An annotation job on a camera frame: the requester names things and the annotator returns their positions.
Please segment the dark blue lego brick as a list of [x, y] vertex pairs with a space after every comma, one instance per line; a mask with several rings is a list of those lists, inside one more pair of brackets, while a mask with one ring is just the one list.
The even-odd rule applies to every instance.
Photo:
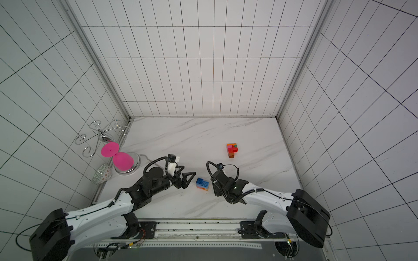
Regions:
[[202, 178], [198, 178], [196, 181], [196, 185], [197, 186], [203, 186], [204, 185], [204, 180]]

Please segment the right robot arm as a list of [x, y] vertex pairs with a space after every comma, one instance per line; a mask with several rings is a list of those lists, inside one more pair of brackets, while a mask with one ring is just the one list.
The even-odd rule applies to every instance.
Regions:
[[228, 177], [222, 169], [209, 174], [216, 196], [222, 196], [230, 204], [261, 207], [255, 224], [261, 227], [262, 234], [296, 234], [311, 246], [323, 248], [325, 238], [329, 236], [330, 214], [306, 191], [272, 191]]

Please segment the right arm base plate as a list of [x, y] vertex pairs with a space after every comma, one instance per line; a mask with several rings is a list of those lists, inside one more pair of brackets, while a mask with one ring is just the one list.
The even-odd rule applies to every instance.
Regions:
[[285, 234], [281, 232], [270, 233], [262, 226], [262, 219], [267, 211], [261, 211], [255, 221], [242, 221], [238, 233], [243, 239], [284, 239]]

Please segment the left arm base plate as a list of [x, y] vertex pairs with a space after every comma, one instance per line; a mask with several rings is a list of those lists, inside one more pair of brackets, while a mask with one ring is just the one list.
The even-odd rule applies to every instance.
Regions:
[[131, 224], [127, 226], [126, 231], [118, 237], [118, 239], [132, 239], [132, 240], [142, 240], [142, 239], [153, 239], [156, 232], [157, 222], [155, 221], [145, 221], [138, 222], [136, 224]]

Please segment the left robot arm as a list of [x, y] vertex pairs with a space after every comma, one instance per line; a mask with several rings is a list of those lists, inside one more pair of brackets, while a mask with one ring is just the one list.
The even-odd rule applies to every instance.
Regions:
[[52, 211], [29, 238], [32, 259], [62, 261], [68, 254], [101, 240], [136, 237], [140, 223], [135, 211], [171, 186], [186, 189], [196, 175], [176, 174], [169, 177], [163, 169], [154, 167], [131, 187], [119, 189], [113, 199], [78, 211]]

